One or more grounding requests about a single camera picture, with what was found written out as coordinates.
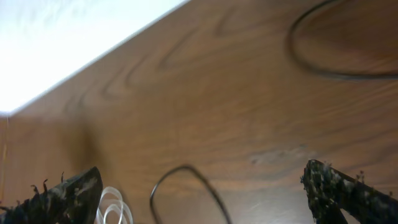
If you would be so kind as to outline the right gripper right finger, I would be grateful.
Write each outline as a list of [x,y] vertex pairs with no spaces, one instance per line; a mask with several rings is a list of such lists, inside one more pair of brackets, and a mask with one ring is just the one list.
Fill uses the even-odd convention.
[[342,211],[359,223],[397,223],[397,200],[329,164],[310,159],[300,178],[315,223],[346,223]]

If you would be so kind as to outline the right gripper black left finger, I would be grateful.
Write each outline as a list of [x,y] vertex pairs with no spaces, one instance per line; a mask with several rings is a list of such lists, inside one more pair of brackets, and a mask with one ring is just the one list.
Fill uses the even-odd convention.
[[2,206],[1,224],[94,223],[103,191],[99,169],[94,166],[69,179],[61,176],[52,188],[43,181],[43,192],[32,186],[34,195],[15,207]]

